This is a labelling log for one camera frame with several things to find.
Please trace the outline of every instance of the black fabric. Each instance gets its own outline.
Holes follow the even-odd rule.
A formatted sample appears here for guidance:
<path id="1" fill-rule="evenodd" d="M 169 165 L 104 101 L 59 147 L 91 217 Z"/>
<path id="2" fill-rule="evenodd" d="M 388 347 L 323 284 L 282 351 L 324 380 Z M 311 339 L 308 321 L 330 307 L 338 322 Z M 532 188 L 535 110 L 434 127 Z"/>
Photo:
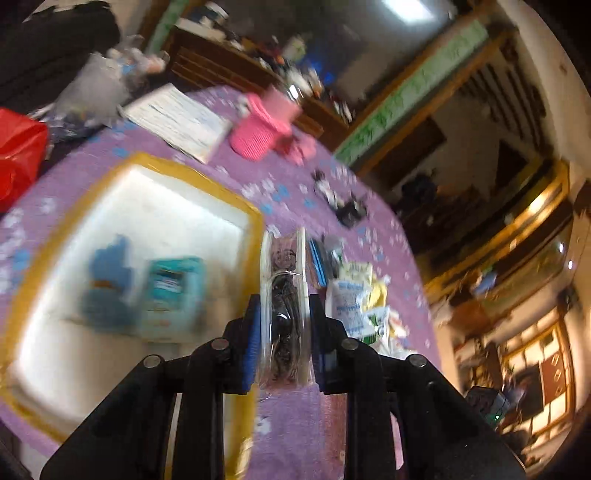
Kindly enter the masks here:
<path id="1" fill-rule="evenodd" d="M 0 478 L 2 480 L 31 480 L 31 475 L 0 440 Z"/>
<path id="2" fill-rule="evenodd" d="M 54 101 L 86 63 L 121 35 L 107 2 L 49 8 L 14 27 L 0 45 L 0 106 L 19 113 Z"/>

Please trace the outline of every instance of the red bag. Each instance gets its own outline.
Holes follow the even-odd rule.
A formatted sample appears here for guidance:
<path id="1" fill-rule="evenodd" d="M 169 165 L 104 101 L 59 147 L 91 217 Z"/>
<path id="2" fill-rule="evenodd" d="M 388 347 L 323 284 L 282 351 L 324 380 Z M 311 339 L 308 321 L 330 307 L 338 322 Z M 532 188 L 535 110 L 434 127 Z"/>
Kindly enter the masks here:
<path id="1" fill-rule="evenodd" d="M 47 125 L 0 108 L 0 212 L 35 183 L 47 149 Z"/>

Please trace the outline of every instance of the plastic bag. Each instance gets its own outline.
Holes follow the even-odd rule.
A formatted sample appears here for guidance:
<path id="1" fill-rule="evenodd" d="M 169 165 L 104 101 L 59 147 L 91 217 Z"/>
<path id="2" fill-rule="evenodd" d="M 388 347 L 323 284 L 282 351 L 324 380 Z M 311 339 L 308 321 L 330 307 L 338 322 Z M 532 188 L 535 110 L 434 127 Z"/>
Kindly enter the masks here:
<path id="1" fill-rule="evenodd" d="M 0 108 L 0 212 L 6 212 L 35 183 L 47 149 L 47 127 Z"/>
<path id="2" fill-rule="evenodd" d="M 340 320 L 350 337 L 372 344 L 375 328 L 363 313 L 362 305 L 371 289 L 364 283 L 332 280 L 326 290 L 326 316 Z"/>
<path id="3" fill-rule="evenodd" d="M 90 55 L 76 78 L 47 108 L 31 114 L 44 115 L 53 143 L 86 137 L 102 125 L 111 127 L 120 117 L 118 108 L 131 98 L 148 74 L 164 70 L 169 56 L 145 56 L 137 48 L 142 37 L 133 35 L 108 51 Z"/>
<path id="4" fill-rule="evenodd" d="M 273 238 L 261 248 L 261 365 L 263 387 L 299 387 L 311 381 L 310 305 L 306 233 Z"/>

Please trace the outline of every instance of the pink knit item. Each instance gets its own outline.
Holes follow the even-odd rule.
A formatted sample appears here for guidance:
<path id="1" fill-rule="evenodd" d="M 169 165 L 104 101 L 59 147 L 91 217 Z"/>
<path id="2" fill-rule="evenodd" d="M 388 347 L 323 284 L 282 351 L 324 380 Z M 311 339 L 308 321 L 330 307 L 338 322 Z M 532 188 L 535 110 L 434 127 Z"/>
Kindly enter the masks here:
<path id="1" fill-rule="evenodd" d="M 234 129 L 229 142 L 237 154 L 259 161 L 273 148 L 277 139 L 291 135 L 291 125 L 269 115 L 258 95 L 247 93 L 246 98 L 251 114 Z"/>
<path id="2" fill-rule="evenodd" d="M 304 160 L 316 155 L 316 139 L 308 134 L 302 134 L 291 143 L 286 158 L 296 165 L 302 166 Z"/>
<path id="3" fill-rule="evenodd" d="M 269 86 L 261 101 L 267 113 L 275 120 L 292 123 L 301 113 L 300 104 L 287 98 L 285 93 L 280 92 L 273 85 Z"/>

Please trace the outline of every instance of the paper document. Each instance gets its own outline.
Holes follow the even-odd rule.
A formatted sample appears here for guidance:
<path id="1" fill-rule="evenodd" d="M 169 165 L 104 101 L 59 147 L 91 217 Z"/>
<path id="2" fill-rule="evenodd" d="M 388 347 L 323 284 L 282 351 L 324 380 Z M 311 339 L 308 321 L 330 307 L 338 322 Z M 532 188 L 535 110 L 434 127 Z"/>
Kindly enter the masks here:
<path id="1" fill-rule="evenodd" d="M 232 127 L 230 120 L 190 99 L 171 83 L 127 106 L 124 115 L 203 163 Z"/>

